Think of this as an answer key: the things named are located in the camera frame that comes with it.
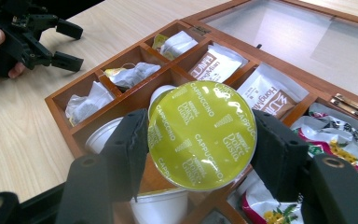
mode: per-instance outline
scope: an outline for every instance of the wooden box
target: wooden box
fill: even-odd
[[[315,18],[317,22],[321,22],[322,24],[323,21],[328,22],[329,20],[334,19],[339,20],[339,22],[342,22],[345,25],[350,27],[353,26],[358,29],[357,17],[353,17],[351,15],[340,13],[331,9],[301,3],[295,0],[230,1],[218,7],[210,8],[182,20],[173,21],[170,24],[167,24],[165,27],[157,30],[152,35],[147,36],[128,49],[120,52],[118,55],[115,55],[106,62],[98,65],[91,71],[88,71],[88,73],[69,83],[60,90],[54,92],[46,99],[48,108],[56,120],[57,125],[59,126],[62,135],[74,156],[77,158],[84,154],[90,153],[85,149],[85,143],[87,139],[92,133],[94,133],[98,128],[103,126],[108,121],[123,117],[132,110],[138,108],[148,108],[151,94],[157,87],[166,84],[179,86],[181,84],[187,83],[188,81],[196,80],[188,73],[188,71],[207,51],[208,45],[212,43],[218,43],[229,49],[233,49],[245,59],[249,60],[249,62],[244,67],[238,69],[230,78],[224,81],[225,84],[231,86],[232,88],[237,89],[247,79],[247,77],[254,72],[258,65],[261,63],[267,63],[289,76],[310,93],[302,102],[297,104],[289,112],[289,114],[284,117],[284,119],[282,119],[282,122],[285,125],[290,126],[293,124],[293,122],[295,122],[300,116],[306,113],[309,106],[314,102],[327,105],[358,119],[358,110],[356,110],[356,108],[350,107],[349,110],[345,110],[345,108],[340,108],[339,106],[330,102],[332,98],[337,93],[339,93],[358,104],[358,92],[353,93],[352,91],[348,91],[348,89],[353,87],[353,85],[356,86],[356,83],[351,83],[349,80],[348,83],[351,85],[347,88],[339,84],[339,82],[337,84],[334,81],[330,81],[329,74],[317,74],[316,76],[316,74],[307,71],[307,68],[301,67],[303,65],[301,64],[301,60],[299,63],[296,62],[296,60],[293,62],[287,62],[287,60],[285,60],[283,57],[280,57],[279,55],[277,56],[276,54],[273,55],[273,51],[276,49],[288,50],[285,53],[286,55],[289,55],[290,59],[290,54],[291,52],[297,50],[296,47],[311,44],[311,41],[308,41],[307,37],[304,37],[304,39],[300,37],[299,43],[294,44],[295,48],[288,49],[286,46],[273,46],[272,50],[269,51],[269,49],[265,49],[264,43],[259,43],[261,44],[260,49],[260,46],[247,43],[246,41],[240,40],[236,36],[231,35],[229,33],[229,29],[233,23],[235,23],[235,20],[233,21],[230,19],[231,21],[228,23],[229,25],[226,27],[227,29],[225,32],[217,29],[216,27],[213,27],[213,25],[216,24],[215,21],[218,21],[220,18],[225,18],[230,14],[232,15],[236,12],[237,15],[233,16],[234,19],[236,17],[246,15],[250,16],[250,19],[246,20],[250,27],[262,26],[262,21],[258,21],[257,18],[255,18],[258,14],[255,14],[252,17],[252,13],[255,8],[264,6],[263,4],[275,4],[276,6],[274,5],[274,8],[267,8],[265,11],[272,9],[278,10],[278,13],[282,14],[281,18],[287,16],[287,14],[284,13],[290,13],[291,11],[294,11],[298,12],[298,14],[294,13],[292,16],[298,16],[302,15],[302,13],[305,13],[305,17],[310,16],[311,18]],[[247,14],[241,14],[241,10],[245,10]],[[224,21],[220,21],[220,25],[225,27]],[[172,36],[180,31],[185,31],[188,35],[197,40],[199,44],[172,61],[168,60],[152,48],[154,37],[157,34]],[[236,35],[238,34],[238,30],[234,29],[232,32],[236,33]],[[325,34],[323,38],[328,37],[328,31],[324,30],[324,32]],[[273,33],[267,35],[269,36],[264,38],[267,42],[269,42],[271,38],[280,38],[283,36],[283,38],[286,38],[287,43],[289,43],[293,41],[291,39],[292,35],[298,34],[280,33],[277,35]],[[331,60],[328,57],[324,57],[322,52],[317,52],[318,49],[312,50],[313,52],[311,57],[313,57],[313,59],[316,57],[317,60],[322,60],[322,63],[324,62],[323,59],[325,59],[328,63],[329,60]],[[352,55],[350,58],[354,59],[356,57],[358,57],[358,55]],[[343,61],[344,66],[354,67],[355,69],[357,68],[357,63],[354,63],[353,61],[345,62],[345,58]],[[103,74],[103,71],[107,68],[118,68],[126,63],[138,62],[159,64],[161,69],[127,91],[120,90]],[[102,109],[73,127],[68,121],[68,118],[65,116],[66,105],[73,94],[79,96],[88,95],[93,81],[102,82],[104,86],[110,90],[113,95],[115,95],[116,98],[113,102],[104,106]],[[221,212],[228,220],[230,220],[231,223],[247,223],[246,218],[243,217],[241,212],[228,204],[227,196],[241,183],[249,170],[250,168],[247,169],[241,176],[239,176],[238,179],[235,180],[232,184],[222,189],[204,193],[191,192],[189,194],[189,215],[184,223],[200,223],[211,211],[215,209]],[[170,187],[172,187],[172,185],[159,174],[151,159],[147,158],[141,192],[166,189]],[[120,223],[120,221],[123,223],[134,222],[131,216],[127,216],[127,214],[131,213],[131,209],[127,203],[116,204],[116,209],[115,219],[117,220],[117,223]]]

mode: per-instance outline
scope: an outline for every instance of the wooden compartment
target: wooden compartment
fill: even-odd
[[[260,1],[229,1],[218,7],[213,7],[187,18],[183,18],[180,21],[173,21],[47,97],[46,102],[48,108],[50,109],[53,118],[56,120],[57,125],[74,156],[77,158],[89,153],[85,149],[87,139],[106,122],[123,117],[132,110],[148,108],[150,96],[159,86],[166,84],[179,86],[188,81],[196,80],[188,73],[188,71],[207,51],[208,45],[212,43],[217,43],[229,49],[233,49],[249,60],[244,67],[238,69],[224,82],[235,90],[254,72],[258,65],[267,63],[289,76],[310,93],[282,118],[282,122],[285,125],[292,125],[298,118],[307,112],[310,105],[314,102],[323,103],[324,105],[358,119],[358,117],[351,114],[351,111],[346,111],[345,109],[330,103],[337,93],[358,103],[357,94],[346,90],[346,88],[337,86],[336,83],[331,83],[323,78],[317,77],[312,74],[312,72],[299,68],[295,64],[287,62],[281,57],[268,53],[264,47],[260,49],[258,48],[259,46],[257,47],[255,44],[246,43],[231,34],[213,28],[212,25],[208,23],[215,18],[229,15],[231,12],[234,12],[236,8],[247,8],[248,6],[251,6],[248,4],[252,4],[253,2]],[[356,17],[310,4],[299,3],[295,0],[269,0],[266,2],[279,2],[280,4],[299,8],[299,10],[315,12],[316,15],[321,17],[327,15],[349,23],[358,24],[358,18]],[[260,25],[252,22],[255,21],[250,21],[251,25]],[[172,36],[180,31],[185,31],[197,40],[199,44],[172,61],[166,59],[156,50],[152,49],[154,37],[157,34]],[[103,75],[105,69],[118,68],[126,63],[138,62],[159,64],[161,69],[129,90],[120,90]],[[64,115],[66,104],[72,94],[88,94],[92,81],[101,81],[104,86],[116,96],[116,98],[112,103],[106,105],[75,127],[72,127]],[[184,220],[184,223],[200,223],[212,211],[222,213],[231,223],[247,223],[246,219],[227,203],[227,197],[230,192],[243,181],[250,169],[251,167],[248,167],[238,179],[224,188],[211,192],[190,192],[189,213],[188,217]],[[161,176],[154,163],[151,161],[151,158],[148,157],[144,178],[141,183],[141,192],[167,189],[170,187],[172,187],[172,184]],[[128,217],[128,215],[131,214],[131,209],[127,203],[117,203],[115,204],[115,208],[117,211],[115,214],[117,223],[134,222],[133,218]]]

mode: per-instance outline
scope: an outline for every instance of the yellow-green capsule lid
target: yellow-green capsule lid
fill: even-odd
[[[191,190],[224,187],[250,163],[252,109],[229,86],[193,81],[166,94],[150,115],[148,145],[158,170]]]

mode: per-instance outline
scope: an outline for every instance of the brass hinge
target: brass hinge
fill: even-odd
[[[331,100],[330,103],[333,105],[345,110],[346,112],[354,115],[358,118],[358,103],[349,99],[346,96],[343,96],[340,93],[337,93]]]
[[[210,30],[205,29],[202,26],[194,26],[191,30],[196,32],[199,35],[206,35],[206,34],[209,34],[211,32]]]

